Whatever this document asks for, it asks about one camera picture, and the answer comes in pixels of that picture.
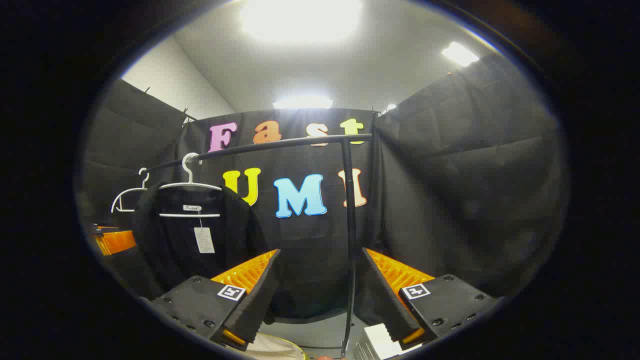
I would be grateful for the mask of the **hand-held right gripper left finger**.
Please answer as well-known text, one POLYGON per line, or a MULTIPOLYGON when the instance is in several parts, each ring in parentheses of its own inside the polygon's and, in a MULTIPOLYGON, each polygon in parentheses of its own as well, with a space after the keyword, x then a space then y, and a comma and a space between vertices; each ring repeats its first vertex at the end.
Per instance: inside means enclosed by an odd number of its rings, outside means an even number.
POLYGON ((279 287, 280 257, 274 249, 213 278, 191 276, 150 301, 150 310, 198 337, 245 351, 279 287))

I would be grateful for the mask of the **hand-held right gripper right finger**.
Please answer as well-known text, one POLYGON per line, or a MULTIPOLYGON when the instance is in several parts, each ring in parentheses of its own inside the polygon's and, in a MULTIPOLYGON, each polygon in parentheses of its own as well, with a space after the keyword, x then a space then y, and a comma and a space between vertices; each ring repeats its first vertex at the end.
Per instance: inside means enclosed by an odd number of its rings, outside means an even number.
POLYGON ((361 252, 372 312, 404 350, 450 337, 501 302, 459 276, 431 276, 372 249, 361 252))

